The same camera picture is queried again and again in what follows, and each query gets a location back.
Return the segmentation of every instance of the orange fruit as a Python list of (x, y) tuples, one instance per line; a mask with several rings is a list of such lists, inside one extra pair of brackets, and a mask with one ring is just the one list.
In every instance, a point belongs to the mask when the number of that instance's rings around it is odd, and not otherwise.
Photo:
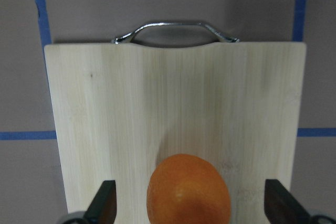
[(147, 189), (147, 213), (151, 224), (228, 224), (230, 196), (212, 164), (177, 154), (153, 172)]

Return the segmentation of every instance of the cutting board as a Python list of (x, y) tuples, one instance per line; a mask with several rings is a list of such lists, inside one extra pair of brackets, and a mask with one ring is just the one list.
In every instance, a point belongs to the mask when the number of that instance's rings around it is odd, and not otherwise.
[(69, 212), (115, 179), (115, 222), (149, 223), (152, 172), (188, 153), (226, 181), (231, 223), (267, 223), (265, 179), (290, 186), (305, 54), (296, 42), (47, 46)]

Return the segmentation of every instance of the blue tape line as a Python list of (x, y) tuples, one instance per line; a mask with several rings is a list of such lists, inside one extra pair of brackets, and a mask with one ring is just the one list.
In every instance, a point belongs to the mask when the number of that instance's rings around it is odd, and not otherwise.
[(303, 41), (304, 15), (306, 0), (295, 0), (292, 41)]
[(46, 0), (35, 0), (35, 3), (38, 10), (38, 26), (44, 55), (44, 46), (51, 44), (47, 5)]
[(0, 140), (51, 140), (56, 131), (0, 132)]
[[(298, 128), (297, 137), (336, 137), (336, 128)], [(52, 140), (56, 131), (0, 132), (0, 140)]]
[(336, 128), (298, 128), (298, 137), (336, 136)]

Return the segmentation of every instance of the metal handle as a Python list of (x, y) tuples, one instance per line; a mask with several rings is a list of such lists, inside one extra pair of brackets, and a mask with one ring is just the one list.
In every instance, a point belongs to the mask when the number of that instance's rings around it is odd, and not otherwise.
[(239, 39), (224, 35), (221, 31), (216, 30), (213, 26), (204, 22), (157, 22), (146, 23), (135, 31), (121, 37), (114, 38), (111, 42), (114, 44), (128, 43), (143, 29), (152, 26), (201, 26), (212, 32), (220, 42), (239, 42)]

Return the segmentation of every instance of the gray backdrop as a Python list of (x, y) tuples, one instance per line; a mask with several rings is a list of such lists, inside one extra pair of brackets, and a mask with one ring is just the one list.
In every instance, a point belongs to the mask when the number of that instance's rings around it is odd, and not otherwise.
[[(205, 20), (243, 41), (291, 41), (295, 0), (46, 0), (53, 42), (109, 41), (148, 20)], [(0, 132), (55, 129), (34, 0), (1, 0)], [(307, 0), (300, 127), (336, 127), (336, 1)], [(138, 41), (210, 42), (205, 31), (144, 31)], [(291, 192), (336, 215), (336, 137), (299, 137)], [(0, 223), (66, 214), (56, 140), (0, 141)]]

